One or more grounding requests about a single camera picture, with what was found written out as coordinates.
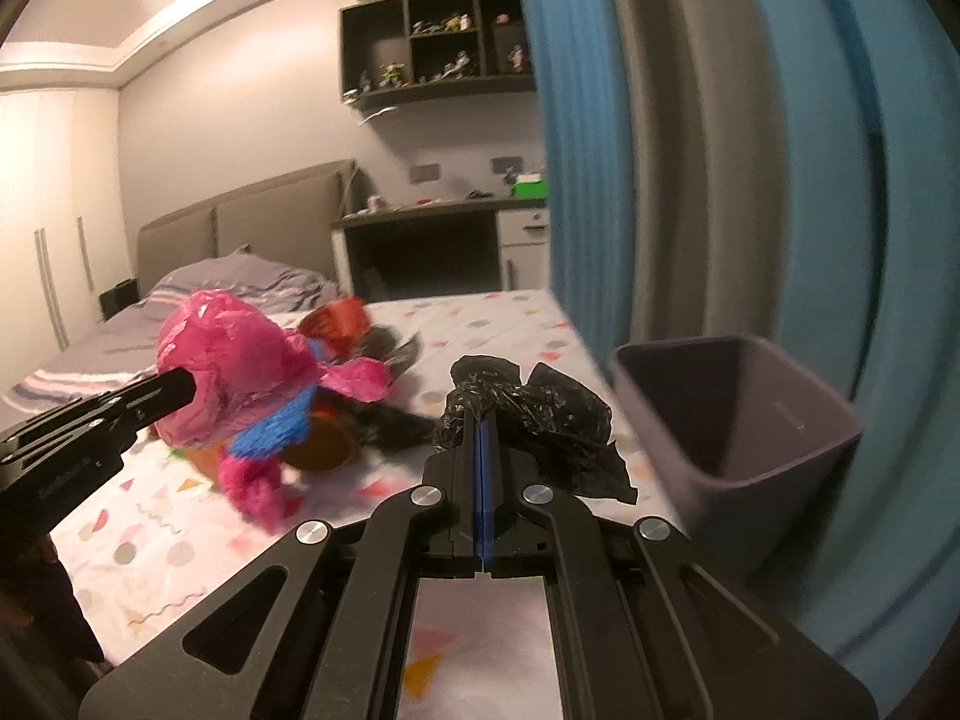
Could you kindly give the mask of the black plastic bag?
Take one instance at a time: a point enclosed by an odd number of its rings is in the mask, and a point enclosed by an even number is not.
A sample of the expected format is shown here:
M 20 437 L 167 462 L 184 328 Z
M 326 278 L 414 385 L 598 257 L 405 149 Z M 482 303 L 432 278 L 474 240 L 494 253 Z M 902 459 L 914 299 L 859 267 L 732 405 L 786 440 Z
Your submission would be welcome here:
M 638 502 L 612 439 L 612 408 L 579 380 L 544 362 L 523 377 L 517 364 L 493 356 L 458 359 L 451 379 L 434 428 L 439 449 L 462 442 L 467 419 L 496 413 L 500 439 L 532 455 L 547 483 L 590 499 Z

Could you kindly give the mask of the pink plastic bag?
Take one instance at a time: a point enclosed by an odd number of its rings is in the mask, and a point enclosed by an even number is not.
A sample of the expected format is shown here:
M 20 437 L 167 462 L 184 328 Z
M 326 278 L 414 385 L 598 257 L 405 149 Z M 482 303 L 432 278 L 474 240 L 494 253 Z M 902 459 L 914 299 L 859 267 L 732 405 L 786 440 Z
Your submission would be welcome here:
M 392 374 L 385 362 L 363 356 L 359 346 L 348 358 L 331 359 L 298 325 L 281 327 L 223 289 L 190 294 L 161 327 L 156 371 L 185 369 L 197 392 L 190 405 L 156 422 L 158 434 L 184 449 L 217 444 L 313 383 L 363 403 L 387 395 Z

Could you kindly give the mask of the red snack wrapper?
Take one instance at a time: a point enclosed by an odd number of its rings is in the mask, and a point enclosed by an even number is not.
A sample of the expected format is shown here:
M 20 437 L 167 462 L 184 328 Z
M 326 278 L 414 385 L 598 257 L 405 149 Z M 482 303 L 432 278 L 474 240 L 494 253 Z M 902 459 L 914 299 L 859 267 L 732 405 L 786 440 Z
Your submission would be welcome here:
M 363 299 L 342 298 L 311 310 L 302 317 L 298 332 L 319 341 L 331 359 L 348 358 L 371 328 Z

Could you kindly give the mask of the purple trash bin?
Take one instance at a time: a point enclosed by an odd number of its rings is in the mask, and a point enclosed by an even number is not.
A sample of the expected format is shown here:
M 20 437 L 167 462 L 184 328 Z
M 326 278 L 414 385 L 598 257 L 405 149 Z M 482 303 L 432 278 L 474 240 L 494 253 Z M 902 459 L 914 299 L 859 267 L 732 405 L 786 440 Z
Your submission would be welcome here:
M 861 439 L 853 405 L 763 338 L 624 344 L 610 371 L 686 533 L 739 577 Z

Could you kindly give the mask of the grey striped blanket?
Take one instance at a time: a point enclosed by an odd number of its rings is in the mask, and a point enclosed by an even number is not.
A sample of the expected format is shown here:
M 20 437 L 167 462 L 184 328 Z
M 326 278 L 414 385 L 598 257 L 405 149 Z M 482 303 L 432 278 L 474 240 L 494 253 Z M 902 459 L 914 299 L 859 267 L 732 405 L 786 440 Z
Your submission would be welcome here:
M 2 426 L 78 398 L 110 392 L 155 372 L 156 341 L 174 309 L 199 289 L 224 289 L 267 314 L 308 312 L 342 296 L 319 271 L 265 260 L 245 250 L 181 266 L 139 302 L 106 320 L 2 395 Z

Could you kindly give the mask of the black bedside table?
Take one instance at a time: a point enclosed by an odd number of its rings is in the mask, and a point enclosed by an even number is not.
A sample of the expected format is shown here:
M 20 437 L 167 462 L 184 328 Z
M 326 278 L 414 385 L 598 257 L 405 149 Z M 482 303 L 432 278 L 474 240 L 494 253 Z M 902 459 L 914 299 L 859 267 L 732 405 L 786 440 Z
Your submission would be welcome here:
M 99 294 L 99 309 L 103 314 L 104 320 L 120 314 L 122 310 L 131 305 L 137 304 L 140 300 L 139 282 L 135 278 L 119 281 L 112 288 L 106 289 L 104 293 Z

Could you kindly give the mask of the white wardrobe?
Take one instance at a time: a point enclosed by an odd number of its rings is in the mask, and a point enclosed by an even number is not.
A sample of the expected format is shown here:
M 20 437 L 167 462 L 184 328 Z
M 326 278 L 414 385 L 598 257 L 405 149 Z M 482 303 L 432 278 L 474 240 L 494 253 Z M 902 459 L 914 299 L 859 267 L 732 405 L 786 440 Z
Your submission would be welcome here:
M 3 387 L 96 332 L 99 296 L 132 275 L 119 94 L 3 94 Z

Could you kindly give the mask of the dark desk with drawers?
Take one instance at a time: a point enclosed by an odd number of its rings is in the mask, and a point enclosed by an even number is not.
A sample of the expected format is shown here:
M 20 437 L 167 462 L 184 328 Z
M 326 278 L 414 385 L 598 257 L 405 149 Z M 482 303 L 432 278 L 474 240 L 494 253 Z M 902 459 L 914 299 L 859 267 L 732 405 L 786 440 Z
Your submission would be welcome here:
M 542 199 L 480 199 L 364 211 L 332 224 L 337 280 L 368 302 L 542 289 L 550 213 Z

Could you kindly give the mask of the green white box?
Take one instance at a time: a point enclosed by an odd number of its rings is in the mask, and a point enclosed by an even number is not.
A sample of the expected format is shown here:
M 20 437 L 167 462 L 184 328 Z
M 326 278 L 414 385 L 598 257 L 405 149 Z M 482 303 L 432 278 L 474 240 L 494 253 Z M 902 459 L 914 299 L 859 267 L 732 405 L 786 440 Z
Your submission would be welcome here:
M 511 195 L 521 200 L 545 200 L 548 197 L 548 182 L 542 174 L 519 174 L 512 183 Z

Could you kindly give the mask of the grey upholstered headboard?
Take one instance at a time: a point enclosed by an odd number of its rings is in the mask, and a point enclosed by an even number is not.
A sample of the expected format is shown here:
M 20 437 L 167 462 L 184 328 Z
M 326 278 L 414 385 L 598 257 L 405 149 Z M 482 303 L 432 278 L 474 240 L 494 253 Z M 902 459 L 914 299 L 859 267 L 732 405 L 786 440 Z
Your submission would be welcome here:
M 137 281 L 238 250 L 281 265 L 335 273 L 332 227 L 358 197 L 358 164 L 332 161 L 229 190 L 140 227 Z

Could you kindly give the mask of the grey window curtain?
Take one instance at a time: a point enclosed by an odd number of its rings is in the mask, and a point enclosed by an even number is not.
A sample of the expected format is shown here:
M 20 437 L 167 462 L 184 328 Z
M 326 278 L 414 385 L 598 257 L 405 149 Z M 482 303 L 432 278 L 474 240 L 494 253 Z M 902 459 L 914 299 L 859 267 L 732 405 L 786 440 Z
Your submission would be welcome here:
M 877 305 L 869 80 L 848 0 L 613 0 L 635 340 L 754 333 L 852 395 Z

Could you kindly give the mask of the blue window curtain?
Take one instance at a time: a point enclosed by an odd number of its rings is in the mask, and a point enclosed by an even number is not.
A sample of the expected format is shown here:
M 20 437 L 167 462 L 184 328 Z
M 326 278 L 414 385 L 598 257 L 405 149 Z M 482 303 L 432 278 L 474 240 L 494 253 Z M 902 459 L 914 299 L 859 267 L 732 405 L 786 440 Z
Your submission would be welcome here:
M 958 712 L 958 0 L 523 0 L 594 355 L 757 333 L 853 400 L 760 589 L 887 718 Z

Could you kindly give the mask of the dark wall shelf unit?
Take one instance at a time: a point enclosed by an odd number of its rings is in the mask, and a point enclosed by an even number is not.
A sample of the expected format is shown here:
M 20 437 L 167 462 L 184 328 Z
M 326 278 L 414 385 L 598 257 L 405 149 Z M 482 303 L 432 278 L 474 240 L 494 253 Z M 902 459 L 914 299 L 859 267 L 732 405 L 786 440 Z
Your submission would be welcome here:
M 535 89 L 521 0 L 377 0 L 340 12 L 342 103 L 361 112 Z

